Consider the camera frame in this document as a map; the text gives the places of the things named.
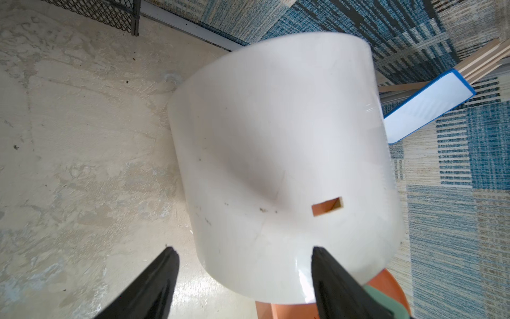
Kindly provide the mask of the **white round drawer cabinet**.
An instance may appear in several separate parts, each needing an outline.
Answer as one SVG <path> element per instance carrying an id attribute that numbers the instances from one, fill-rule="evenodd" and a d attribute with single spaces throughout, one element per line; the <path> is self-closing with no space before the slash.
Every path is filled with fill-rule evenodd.
<path id="1" fill-rule="evenodd" d="M 197 71 L 167 104 L 197 256 L 263 303 L 315 300 L 323 247 L 360 284 L 405 228 L 369 44 L 300 33 Z"/>

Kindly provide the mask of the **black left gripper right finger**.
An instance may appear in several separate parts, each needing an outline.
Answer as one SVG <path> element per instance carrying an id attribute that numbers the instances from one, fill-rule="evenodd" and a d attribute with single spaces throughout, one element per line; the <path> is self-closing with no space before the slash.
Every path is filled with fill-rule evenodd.
<path id="1" fill-rule="evenodd" d="M 312 280 L 320 318 L 393 318 L 323 247 L 312 253 Z"/>

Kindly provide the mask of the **blue framed whiteboard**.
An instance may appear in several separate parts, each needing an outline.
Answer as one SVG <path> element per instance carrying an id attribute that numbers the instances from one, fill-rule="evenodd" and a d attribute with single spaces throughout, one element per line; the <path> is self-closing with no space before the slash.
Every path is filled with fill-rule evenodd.
<path id="1" fill-rule="evenodd" d="M 399 142 L 475 95 L 457 70 L 441 74 L 384 117 L 388 143 Z"/>

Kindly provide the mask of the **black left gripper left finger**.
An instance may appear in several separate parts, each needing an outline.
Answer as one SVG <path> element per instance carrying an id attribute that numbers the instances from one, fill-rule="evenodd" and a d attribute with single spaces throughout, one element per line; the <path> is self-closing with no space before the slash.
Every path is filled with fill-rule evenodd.
<path id="1" fill-rule="evenodd" d="M 168 318 L 178 273 L 179 255 L 166 247 L 96 319 Z"/>

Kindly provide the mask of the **wooden easel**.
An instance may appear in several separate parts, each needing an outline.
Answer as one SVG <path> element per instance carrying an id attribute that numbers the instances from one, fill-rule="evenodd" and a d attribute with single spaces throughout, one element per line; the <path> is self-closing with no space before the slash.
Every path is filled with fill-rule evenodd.
<path id="1" fill-rule="evenodd" d="M 464 59 L 454 67 L 460 75 L 470 84 L 478 82 L 483 77 L 496 70 L 509 56 L 509 40 L 501 42 L 499 39 L 490 41 L 487 45 Z M 380 86 L 380 93 L 402 92 L 419 90 L 428 85 L 430 81 L 415 82 L 405 85 Z"/>

